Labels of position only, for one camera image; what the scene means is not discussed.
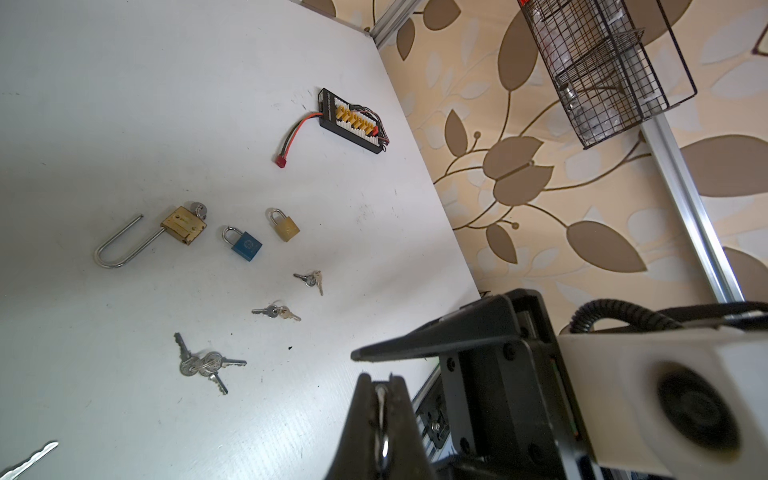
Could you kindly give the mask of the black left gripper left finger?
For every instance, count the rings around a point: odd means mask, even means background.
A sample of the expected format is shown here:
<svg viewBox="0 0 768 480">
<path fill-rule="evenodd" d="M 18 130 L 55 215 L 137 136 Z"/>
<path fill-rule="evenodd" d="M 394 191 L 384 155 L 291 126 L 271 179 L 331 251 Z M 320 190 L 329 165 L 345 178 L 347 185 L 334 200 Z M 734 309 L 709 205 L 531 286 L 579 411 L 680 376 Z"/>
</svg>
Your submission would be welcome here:
<svg viewBox="0 0 768 480">
<path fill-rule="evenodd" d="M 378 396 L 371 376 L 362 373 L 326 479 L 377 479 L 379 428 Z"/>
</svg>

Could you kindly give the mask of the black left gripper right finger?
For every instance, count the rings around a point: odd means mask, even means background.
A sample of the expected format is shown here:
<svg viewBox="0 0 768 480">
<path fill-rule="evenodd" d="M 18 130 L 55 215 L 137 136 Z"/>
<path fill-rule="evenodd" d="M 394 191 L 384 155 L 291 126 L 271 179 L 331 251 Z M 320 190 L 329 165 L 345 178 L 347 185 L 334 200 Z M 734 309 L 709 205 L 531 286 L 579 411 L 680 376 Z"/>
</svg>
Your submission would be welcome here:
<svg viewBox="0 0 768 480">
<path fill-rule="evenodd" d="M 400 376 L 391 376 L 383 384 L 383 478 L 436 478 L 405 380 Z"/>
</svg>

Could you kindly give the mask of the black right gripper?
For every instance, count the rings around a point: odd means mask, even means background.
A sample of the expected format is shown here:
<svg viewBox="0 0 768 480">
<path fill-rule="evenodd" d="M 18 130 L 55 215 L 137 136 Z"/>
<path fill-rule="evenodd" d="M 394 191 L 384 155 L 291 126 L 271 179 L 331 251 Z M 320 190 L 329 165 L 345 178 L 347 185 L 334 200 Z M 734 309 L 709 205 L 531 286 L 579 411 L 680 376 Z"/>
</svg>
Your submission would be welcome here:
<svg viewBox="0 0 768 480">
<path fill-rule="evenodd" d="M 454 453 L 439 479 L 597 479 L 597 465 L 541 295 L 517 289 L 406 335 L 356 362 L 436 357 Z"/>
</svg>

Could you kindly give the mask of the blue padlock keys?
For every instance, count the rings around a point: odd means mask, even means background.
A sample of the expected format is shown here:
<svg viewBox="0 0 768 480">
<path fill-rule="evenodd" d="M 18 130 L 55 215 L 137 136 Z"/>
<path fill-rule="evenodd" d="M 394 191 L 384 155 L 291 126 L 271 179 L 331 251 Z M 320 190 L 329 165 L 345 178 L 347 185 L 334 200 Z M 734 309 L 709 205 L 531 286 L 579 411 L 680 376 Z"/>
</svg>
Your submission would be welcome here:
<svg viewBox="0 0 768 480">
<path fill-rule="evenodd" d="M 270 318 L 290 319 L 297 322 L 302 320 L 300 316 L 294 314 L 289 307 L 281 304 L 280 302 L 271 303 L 263 308 L 253 309 L 251 313 L 254 315 L 267 316 Z"/>
</svg>

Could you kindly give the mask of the grey padlock keys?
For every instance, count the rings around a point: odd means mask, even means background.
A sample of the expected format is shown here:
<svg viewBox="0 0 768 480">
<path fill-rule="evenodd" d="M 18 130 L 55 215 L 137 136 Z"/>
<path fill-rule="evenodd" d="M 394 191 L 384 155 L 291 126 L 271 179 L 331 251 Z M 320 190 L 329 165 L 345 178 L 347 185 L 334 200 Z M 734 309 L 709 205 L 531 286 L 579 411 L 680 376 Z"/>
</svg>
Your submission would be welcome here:
<svg viewBox="0 0 768 480">
<path fill-rule="evenodd" d="M 187 348 L 179 332 L 174 333 L 174 340 L 180 349 L 180 373 L 185 377 L 200 375 L 207 378 L 217 386 L 222 395 L 228 395 L 229 390 L 220 378 L 220 370 L 229 366 L 247 365 L 245 360 L 229 359 L 217 351 L 210 351 L 202 357 L 195 355 Z"/>
</svg>

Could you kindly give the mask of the brass padlock key bunch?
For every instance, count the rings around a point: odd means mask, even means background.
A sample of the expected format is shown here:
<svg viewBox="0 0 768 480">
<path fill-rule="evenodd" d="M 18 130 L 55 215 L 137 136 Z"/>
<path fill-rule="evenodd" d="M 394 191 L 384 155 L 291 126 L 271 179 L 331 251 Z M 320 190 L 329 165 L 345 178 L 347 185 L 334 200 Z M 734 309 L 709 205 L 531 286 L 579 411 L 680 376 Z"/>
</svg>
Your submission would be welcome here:
<svg viewBox="0 0 768 480">
<path fill-rule="evenodd" d="M 320 270 L 313 270 L 307 274 L 294 273 L 293 276 L 301 280 L 309 288 L 316 287 L 320 295 L 324 295 L 322 286 L 322 272 Z"/>
</svg>

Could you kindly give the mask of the small brass padlock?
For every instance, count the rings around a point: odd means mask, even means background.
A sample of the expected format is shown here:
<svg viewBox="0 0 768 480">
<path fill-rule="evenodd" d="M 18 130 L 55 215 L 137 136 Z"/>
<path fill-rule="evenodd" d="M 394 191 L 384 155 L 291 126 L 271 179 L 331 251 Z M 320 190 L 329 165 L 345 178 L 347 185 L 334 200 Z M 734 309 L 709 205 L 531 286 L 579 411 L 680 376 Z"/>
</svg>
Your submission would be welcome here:
<svg viewBox="0 0 768 480">
<path fill-rule="evenodd" d="M 300 232 L 300 228 L 294 220 L 278 208 L 269 208 L 266 211 L 266 217 L 276 234 L 284 242 L 289 242 Z"/>
</svg>

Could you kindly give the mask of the blue padlock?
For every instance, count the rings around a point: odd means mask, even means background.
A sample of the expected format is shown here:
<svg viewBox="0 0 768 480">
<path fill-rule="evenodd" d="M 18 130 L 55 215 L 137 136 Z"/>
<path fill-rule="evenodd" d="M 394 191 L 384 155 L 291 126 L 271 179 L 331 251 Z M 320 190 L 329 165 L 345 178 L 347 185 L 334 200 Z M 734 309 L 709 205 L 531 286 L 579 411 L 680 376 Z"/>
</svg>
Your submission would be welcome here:
<svg viewBox="0 0 768 480">
<path fill-rule="evenodd" d="M 222 239 L 233 252 L 248 262 L 252 261 L 262 248 L 262 243 L 250 233 L 232 226 L 224 228 Z"/>
</svg>

